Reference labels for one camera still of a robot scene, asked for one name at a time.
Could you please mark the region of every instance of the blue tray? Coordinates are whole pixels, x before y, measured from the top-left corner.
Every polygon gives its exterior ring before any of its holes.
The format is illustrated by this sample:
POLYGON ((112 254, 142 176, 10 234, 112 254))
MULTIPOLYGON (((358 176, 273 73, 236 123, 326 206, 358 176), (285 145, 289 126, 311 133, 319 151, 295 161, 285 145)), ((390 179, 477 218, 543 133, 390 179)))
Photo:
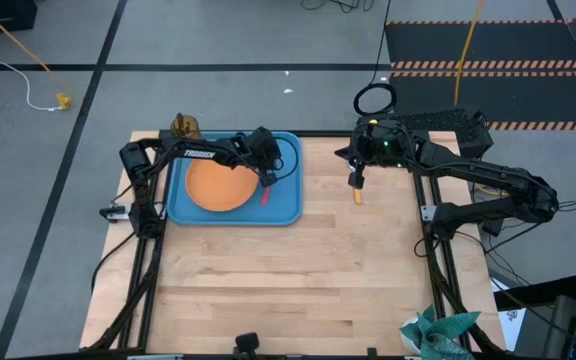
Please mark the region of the blue tray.
MULTIPOLYGON (((235 136, 235 132, 202 131, 206 140, 216 140, 235 136)), ((290 172, 299 161, 297 169, 289 177, 279 180, 270 188, 266 206, 261 206, 263 188, 257 186, 252 197, 242 206, 225 212, 212 212, 197 206, 186 192, 186 171, 191 159, 177 159, 173 162, 170 188, 168 191, 168 216, 176 223, 184 225, 290 225, 297 221, 303 208, 303 156, 299 138, 289 132, 273 132, 278 140, 284 167, 277 176, 290 172)))

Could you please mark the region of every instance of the black and orange striped mat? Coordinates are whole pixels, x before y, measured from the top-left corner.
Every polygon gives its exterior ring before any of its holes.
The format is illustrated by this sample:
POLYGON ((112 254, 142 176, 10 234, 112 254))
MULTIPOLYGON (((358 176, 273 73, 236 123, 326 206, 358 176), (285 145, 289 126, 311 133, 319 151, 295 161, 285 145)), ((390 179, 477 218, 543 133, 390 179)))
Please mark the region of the black and orange striped mat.
MULTIPOLYGON (((388 22, 402 113, 450 107, 468 21, 388 22)), ((482 21, 464 62, 460 105, 495 130, 576 130, 576 19, 482 21)))

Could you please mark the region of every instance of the orange bowl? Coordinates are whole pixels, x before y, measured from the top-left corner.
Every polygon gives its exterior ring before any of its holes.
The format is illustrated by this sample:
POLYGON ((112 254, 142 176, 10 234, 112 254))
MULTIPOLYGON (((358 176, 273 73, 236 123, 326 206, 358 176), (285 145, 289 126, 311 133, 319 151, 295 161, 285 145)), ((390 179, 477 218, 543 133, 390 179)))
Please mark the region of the orange bowl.
POLYGON ((257 174, 250 169, 230 169, 212 160, 193 160, 186 172, 188 196, 209 211, 238 208, 255 193, 258 182, 257 174))

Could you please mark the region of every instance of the wooden tabletop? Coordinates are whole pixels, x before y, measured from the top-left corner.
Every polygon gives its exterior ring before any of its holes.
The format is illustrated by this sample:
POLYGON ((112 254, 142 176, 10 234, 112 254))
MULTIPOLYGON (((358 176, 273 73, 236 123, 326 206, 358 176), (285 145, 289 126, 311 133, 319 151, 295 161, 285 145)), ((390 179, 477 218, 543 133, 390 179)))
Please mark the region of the wooden tabletop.
MULTIPOLYGON (((132 139, 157 134, 135 132, 132 139)), ((431 139, 458 151, 453 133, 431 133, 431 139)), ((407 353, 399 327, 432 303, 426 259, 413 254, 422 234, 412 175, 367 168, 363 203, 356 205, 348 168, 333 155, 348 139, 301 141, 304 208, 293 225, 169 221, 148 352, 231 353, 237 335, 255 331, 260 354, 363 355, 367 347, 377 347, 380 355, 407 353)), ((470 202, 466 182, 442 178, 439 183, 443 201, 470 202)), ((124 173, 119 189, 128 184, 124 173)), ((131 201, 129 194, 119 202, 131 201)), ((127 221, 111 224, 104 254, 131 231, 127 221)), ((474 225, 460 231, 479 237, 474 225)), ((82 346, 93 343, 123 306, 135 249, 133 240, 99 272, 82 346)), ((482 312, 478 324, 503 348, 480 246, 457 235, 452 249, 464 305, 482 312)), ((141 309, 135 320, 140 317, 141 309)), ((133 326, 131 344, 137 330, 133 326)))

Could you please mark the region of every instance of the white cable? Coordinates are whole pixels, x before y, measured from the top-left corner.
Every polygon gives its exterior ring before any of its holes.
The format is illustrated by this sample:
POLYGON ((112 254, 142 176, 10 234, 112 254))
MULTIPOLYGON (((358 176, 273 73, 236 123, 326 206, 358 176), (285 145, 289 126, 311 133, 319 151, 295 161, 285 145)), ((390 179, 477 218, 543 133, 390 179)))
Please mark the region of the white cable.
POLYGON ((42 108, 42 107, 38 107, 38 106, 31 104, 30 103, 30 80, 28 80, 28 77, 26 76, 26 74, 22 73, 21 71, 15 69, 14 67, 12 67, 8 64, 6 64, 3 61, 0 61, 0 65, 3 65, 5 67, 7 67, 8 69, 16 72, 17 74, 21 75, 24 78, 24 80, 26 80, 26 89, 27 89, 27 91, 26 91, 26 103, 28 104, 28 106, 30 106, 31 108, 33 108, 35 110, 42 110, 42 111, 62 110, 61 106, 53 107, 53 108, 42 108))

